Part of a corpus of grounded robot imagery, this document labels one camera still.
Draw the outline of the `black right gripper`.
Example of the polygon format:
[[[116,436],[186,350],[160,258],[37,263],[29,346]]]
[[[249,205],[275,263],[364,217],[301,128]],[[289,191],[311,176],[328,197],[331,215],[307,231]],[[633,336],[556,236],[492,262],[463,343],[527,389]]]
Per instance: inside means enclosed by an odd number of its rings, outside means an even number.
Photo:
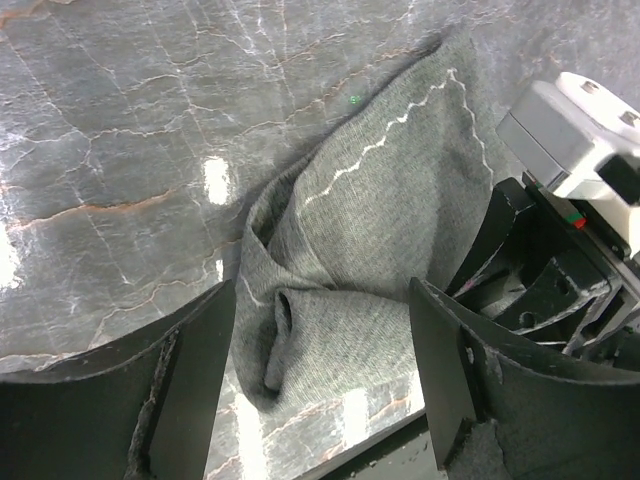
[[[446,293],[574,358],[639,368],[639,257],[585,201],[531,176],[498,183]]]

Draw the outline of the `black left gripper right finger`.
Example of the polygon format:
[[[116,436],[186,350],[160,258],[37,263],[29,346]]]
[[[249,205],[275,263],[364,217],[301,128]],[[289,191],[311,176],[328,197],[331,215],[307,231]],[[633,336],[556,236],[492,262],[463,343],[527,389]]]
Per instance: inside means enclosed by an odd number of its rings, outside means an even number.
[[[437,466],[452,479],[635,479],[639,375],[540,346],[413,279]]]

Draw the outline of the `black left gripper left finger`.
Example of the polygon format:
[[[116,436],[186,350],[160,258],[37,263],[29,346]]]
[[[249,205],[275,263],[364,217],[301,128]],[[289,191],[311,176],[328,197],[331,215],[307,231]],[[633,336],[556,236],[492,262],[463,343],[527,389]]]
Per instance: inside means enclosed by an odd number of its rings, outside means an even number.
[[[200,479],[233,331],[223,282],[172,314],[1,378],[5,479]]]

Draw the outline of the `grey-green cloth napkin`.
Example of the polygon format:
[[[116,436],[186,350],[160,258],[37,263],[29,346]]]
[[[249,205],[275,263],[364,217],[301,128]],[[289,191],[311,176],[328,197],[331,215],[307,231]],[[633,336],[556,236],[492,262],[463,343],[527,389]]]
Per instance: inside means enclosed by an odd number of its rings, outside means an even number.
[[[412,278],[445,288],[505,158],[465,31],[271,181],[247,217],[231,354],[258,409],[414,371]]]

